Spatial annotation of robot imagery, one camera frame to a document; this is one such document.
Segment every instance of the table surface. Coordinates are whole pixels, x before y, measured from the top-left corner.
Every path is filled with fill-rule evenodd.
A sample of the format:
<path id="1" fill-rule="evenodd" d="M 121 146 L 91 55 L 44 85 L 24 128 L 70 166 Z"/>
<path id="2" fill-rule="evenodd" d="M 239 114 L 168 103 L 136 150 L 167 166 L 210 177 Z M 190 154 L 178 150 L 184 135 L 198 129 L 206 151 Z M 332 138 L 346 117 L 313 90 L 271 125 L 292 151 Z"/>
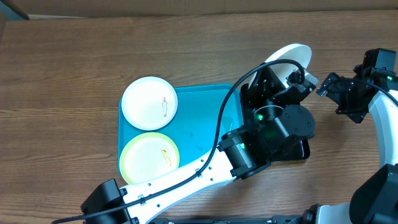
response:
<path id="1" fill-rule="evenodd" d="M 78 215 L 100 183 L 125 184 L 118 102 L 137 78 L 234 83 L 294 42 L 312 48 L 309 70 L 320 80 L 352 77 L 365 51 L 398 50 L 397 21 L 398 11 L 345 11 L 8 22 L 0 42 L 0 223 Z M 309 159 L 274 163 L 162 216 L 259 218 L 349 202 L 379 167 L 372 118 L 354 124 L 315 93 L 302 104 L 317 122 Z"/>

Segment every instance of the tray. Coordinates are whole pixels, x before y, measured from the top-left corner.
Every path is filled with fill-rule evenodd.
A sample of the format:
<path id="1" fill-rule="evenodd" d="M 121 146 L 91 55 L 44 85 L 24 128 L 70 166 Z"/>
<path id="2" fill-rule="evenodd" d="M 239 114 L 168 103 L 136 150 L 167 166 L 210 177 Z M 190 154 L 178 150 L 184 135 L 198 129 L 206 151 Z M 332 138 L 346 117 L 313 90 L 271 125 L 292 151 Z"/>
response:
<path id="1" fill-rule="evenodd" d="M 216 133 L 217 117 L 230 84 L 176 87 L 178 108 L 173 120 L 154 132 L 168 136 L 180 152 L 180 167 L 211 149 Z M 243 125 L 238 90 L 229 98 L 221 121 L 220 136 Z M 118 161 L 125 145 L 139 134 L 145 133 L 129 124 L 119 102 Z"/>

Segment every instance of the yellow-rimmed plate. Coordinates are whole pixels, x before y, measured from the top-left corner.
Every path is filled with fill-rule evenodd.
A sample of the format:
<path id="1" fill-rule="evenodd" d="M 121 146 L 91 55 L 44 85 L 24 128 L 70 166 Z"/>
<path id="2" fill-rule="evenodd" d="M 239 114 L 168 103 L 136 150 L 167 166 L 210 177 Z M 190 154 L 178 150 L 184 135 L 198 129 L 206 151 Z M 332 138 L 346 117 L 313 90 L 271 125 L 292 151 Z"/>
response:
<path id="1" fill-rule="evenodd" d="M 128 184 L 160 177 L 178 168 L 180 154 L 175 143 L 160 133 L 144 133 L 124 147 L 119 160 L 120 173 Z"/>

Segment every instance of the blue object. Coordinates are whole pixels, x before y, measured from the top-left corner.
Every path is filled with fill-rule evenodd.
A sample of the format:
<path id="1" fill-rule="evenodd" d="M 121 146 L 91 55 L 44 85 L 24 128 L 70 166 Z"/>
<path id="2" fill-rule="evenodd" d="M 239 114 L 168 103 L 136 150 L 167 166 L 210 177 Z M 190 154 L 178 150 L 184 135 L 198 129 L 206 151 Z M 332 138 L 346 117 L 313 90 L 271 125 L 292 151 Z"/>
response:
<path id="1" fill-rule="evenodd" d="M 230 84 L 217 84 L 175 88 L 177 112 L 168 125 L 154 132 L 168 136 L 177 145 L 180 167 L 204 155 L 213 146 L 221 103 L 231 87 Z M 242 125 L 241 100 L 239 91 L 235 90 L 226 104 L 218 140 L 221 141 L 222 135 Z M 120 100 L 118 161 L 126 144 L 145 132 L 124 118 Z"/>

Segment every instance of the wooden table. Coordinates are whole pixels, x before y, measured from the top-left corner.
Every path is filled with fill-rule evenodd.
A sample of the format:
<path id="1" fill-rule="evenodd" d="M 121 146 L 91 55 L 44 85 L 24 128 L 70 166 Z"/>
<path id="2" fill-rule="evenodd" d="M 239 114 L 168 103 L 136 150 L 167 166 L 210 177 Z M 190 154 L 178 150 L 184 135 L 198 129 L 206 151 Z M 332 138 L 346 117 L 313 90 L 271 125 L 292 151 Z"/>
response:
<path id="1" fill-rule="evenodd" d="M 77 215 L 98 184 L 125 184 L 118 102 L 137 78 L 234 83 L 294 42 L 311 46 L 309 70 L 320 80 L 352 77 L 365 51 L 398 50 L 397 21 L 398 11 L 346 11 L 8 22 L 0 42 L 0 223 Z M 274 163 L 163 216 L 270 217 L 349 202 L 379 167 L 373 121 L 354 124 L 315 93 L 303 105 L 317 122 L 309 159 Z"/>

